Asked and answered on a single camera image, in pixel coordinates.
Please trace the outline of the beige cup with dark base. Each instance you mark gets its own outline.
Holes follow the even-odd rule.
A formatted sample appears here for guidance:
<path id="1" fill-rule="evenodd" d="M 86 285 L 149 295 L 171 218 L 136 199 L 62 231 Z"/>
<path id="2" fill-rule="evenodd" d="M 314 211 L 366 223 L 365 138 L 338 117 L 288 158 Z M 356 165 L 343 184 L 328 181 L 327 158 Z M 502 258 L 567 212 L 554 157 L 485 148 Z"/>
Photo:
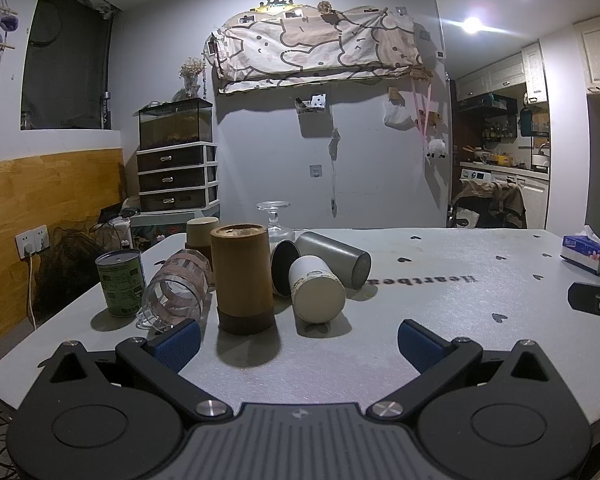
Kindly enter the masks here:
<path id="1" fill-rule="evenodd" d="M 211 232 L 220 225 L 216 217 L 200 217 L 186 222 L 185 248 L 196 250 L 212 263 Z"/>

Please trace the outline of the white cup lying down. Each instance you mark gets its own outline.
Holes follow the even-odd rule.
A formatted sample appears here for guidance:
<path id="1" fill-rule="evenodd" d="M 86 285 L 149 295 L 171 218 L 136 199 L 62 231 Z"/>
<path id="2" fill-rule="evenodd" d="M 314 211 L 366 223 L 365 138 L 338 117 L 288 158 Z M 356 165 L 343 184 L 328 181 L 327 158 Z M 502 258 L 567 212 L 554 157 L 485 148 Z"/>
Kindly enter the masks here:
<path id="1" fill-rule="evenodd" d="M 317 256 L 301 256 L 288 271 L 294 314 L 309 324 L 328 323 L 346 304 L 347 295 L 340 279 Z"/>

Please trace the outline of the clear glass jar lying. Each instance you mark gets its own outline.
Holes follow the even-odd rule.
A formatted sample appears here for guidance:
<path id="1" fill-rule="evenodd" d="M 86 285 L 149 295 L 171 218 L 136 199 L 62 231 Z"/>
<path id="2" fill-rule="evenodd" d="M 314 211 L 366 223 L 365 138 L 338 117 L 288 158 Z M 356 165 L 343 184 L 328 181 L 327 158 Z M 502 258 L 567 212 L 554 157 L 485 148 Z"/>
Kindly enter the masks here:
<path id="1" fill-rule="evenodd" d="M 211 307 L 211 278 L 209 260 L 201 252 L 179 250 L 166 259 L 146 286 L 136 326 L 163 333 L 194 320 L 204 333 Z"/>

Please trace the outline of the green tin can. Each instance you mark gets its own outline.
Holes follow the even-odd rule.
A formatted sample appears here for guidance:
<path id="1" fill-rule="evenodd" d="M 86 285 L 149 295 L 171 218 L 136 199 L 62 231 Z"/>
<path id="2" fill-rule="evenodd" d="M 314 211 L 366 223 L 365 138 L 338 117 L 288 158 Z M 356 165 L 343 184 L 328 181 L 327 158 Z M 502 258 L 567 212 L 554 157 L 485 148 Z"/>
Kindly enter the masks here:
<path id="1" fill-rule="evenodd" d="M 106 252 L 95 260 L 95 264 L 109 313 L 115 318 L 135 316 L 142 305 L 145 289 L 140 251 Z"/>

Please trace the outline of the grey tumbler lying down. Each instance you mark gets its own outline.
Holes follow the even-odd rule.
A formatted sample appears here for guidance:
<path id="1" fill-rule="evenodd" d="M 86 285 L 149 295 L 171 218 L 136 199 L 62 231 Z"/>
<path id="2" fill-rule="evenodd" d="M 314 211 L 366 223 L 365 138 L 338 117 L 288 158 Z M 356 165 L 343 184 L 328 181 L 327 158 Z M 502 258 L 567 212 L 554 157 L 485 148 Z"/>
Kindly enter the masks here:
<path id="1" fill-rule="evenodd" d="M 324 260 L 345 288 L 361 289 L 370 275 L 372 257 L 360 248 L 311 231 L 300 234 L 296 245 L 302 256 Z"/>

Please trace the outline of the tall brown bamboo canister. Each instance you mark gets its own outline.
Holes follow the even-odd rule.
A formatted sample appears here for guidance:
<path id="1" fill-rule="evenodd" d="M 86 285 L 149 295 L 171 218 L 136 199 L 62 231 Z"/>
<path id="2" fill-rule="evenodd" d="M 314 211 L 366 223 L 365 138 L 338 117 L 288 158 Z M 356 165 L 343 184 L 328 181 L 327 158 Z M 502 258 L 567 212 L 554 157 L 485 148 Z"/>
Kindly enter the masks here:
<path id="1" fill-rule="evenodd" d="M 238 336 L 267 330 L 275 321 L 268 229 L 237 223 L 210 236 L 220 327 Z"/>

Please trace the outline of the chair with brown cloth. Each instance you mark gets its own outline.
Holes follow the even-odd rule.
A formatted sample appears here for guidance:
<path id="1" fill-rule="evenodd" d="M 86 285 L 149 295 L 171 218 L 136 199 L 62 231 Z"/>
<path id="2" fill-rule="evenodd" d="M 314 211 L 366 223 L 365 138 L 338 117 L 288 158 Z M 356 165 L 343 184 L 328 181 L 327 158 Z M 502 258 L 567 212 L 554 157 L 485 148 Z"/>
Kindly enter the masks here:
<path id="1" fill-rule="evenodd" d="M 528 228 L 521 188 L 513 183 L 463 180 L 451 207 L 452 223 L 457 228 Z"/>

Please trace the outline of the blue tissue box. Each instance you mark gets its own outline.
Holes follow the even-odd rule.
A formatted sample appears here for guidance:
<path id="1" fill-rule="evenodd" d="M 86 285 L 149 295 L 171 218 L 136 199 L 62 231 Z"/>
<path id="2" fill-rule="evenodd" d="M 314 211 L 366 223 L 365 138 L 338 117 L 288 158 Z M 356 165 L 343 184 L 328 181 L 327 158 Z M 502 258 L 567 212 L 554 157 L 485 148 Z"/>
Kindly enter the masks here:
<path id="1" fill-rule="evenodd" d="M 577 234 L 565 235 L 560 256 L 579 268 L 600 275 L 600 238 L 590 226 L 584 226 Z"/>

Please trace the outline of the white drawer unit dark drawers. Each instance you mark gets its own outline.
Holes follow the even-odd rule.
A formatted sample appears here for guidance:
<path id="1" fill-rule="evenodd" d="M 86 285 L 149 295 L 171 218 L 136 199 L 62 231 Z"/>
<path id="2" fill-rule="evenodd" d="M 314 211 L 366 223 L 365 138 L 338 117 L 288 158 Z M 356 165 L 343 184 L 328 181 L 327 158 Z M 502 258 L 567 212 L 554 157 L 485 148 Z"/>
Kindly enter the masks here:
<path id="1" fill-rule="evenodd" d="M 186 142 L 136 154 L 143 212 L 207 209 L 219 203 L 218 147 Z"/>

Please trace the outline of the white plush hanging toy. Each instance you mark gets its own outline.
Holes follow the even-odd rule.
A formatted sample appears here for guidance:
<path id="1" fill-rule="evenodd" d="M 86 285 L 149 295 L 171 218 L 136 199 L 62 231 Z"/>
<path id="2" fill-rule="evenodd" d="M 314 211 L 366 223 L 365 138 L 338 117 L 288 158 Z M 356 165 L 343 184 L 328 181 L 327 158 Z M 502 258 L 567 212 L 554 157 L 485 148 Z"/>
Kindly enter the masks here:
<path id="1" fill-rule="evenodd" d="M 426 155 L 429 159 L 444 159 L 448 154 L 448 148 L 443 139 L 434 138 L 428 142 Z"/>

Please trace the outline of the glass fish tank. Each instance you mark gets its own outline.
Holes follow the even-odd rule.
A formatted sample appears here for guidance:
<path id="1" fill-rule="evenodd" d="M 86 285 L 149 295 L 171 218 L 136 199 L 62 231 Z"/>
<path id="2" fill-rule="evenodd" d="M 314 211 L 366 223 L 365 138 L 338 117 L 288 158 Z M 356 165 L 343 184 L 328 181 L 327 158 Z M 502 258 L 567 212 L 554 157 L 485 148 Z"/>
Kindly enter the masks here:
<path id="1" fill-rule="evenodd" d="M 213 140 L 212 104 L 201 98 L 145 106 L 137 116 L 141 150 Z"/>

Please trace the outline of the white plastic bag hanging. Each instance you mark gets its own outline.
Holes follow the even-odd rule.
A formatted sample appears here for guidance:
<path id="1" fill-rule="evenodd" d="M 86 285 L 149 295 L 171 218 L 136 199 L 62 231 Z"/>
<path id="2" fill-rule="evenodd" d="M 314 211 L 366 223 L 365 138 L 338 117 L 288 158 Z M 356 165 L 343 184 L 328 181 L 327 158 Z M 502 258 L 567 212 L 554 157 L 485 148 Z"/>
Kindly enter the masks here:
<path id="1" fill-rule="evenodd" d="M 415 127 L 414 119 L 407 109 L 404 99 L 386 99 L 384 103 L 384 124 L 400 131 Z"/>

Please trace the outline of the dried flower vase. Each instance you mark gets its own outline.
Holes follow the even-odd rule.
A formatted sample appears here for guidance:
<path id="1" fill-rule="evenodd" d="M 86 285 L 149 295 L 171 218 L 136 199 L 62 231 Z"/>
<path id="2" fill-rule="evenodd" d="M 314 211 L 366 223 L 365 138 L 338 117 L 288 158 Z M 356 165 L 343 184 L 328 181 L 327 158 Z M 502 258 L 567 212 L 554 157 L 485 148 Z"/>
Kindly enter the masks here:
<path id="1" fill-rule="evenodd" d="M 188 58 L 180 68 L 180 78 L 183 81 L 183 87 L 186 96 L 194 98 L 198 96 L 199 77 L 204 72 L 203 58 Z"/>

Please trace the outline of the clear glass pedestal stand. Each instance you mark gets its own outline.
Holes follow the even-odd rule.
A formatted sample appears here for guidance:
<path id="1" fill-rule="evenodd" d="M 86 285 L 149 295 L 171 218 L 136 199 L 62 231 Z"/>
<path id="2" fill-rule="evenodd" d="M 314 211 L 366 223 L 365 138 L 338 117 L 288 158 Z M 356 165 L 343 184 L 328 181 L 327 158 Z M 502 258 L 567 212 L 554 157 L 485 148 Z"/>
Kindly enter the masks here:
<path id="1" fill-rule="evenodd" d="M 284 240 L 294 241 L 294 230 L 282 226 L 279 221 L 279 211 L 289 206 L 290 203 L 284 200 L 266 200 L 257 203 L 257 208 L 268 215 L 268 241 L 273 245 Z"/>

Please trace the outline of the white wall power socket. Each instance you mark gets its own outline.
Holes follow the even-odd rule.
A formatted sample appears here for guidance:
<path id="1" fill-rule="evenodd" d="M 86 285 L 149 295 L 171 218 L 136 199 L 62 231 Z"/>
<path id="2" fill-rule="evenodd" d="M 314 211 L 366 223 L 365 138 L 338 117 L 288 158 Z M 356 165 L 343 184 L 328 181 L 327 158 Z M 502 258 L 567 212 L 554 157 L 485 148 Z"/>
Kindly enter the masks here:
<path id="1" fill-rule="evenodd" d="M 46 224 L 15 236 L 18 256 L 21 260 L 38 254 L 50 247 L 50 234 Z"/>

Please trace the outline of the patterned blanket on wall shelf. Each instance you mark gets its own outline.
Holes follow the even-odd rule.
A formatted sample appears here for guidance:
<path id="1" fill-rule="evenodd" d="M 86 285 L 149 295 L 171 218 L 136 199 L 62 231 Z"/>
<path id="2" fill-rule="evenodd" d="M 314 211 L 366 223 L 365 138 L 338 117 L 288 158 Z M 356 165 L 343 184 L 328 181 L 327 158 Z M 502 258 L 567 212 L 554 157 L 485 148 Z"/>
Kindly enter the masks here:
<path id="1" fill-rule="evenodd" d="M 373 6 L 338 11 L 323 2 L 237 14 L 210 34 L 204 55 L 222 94 L 432 77 L 412 18 Z"/>

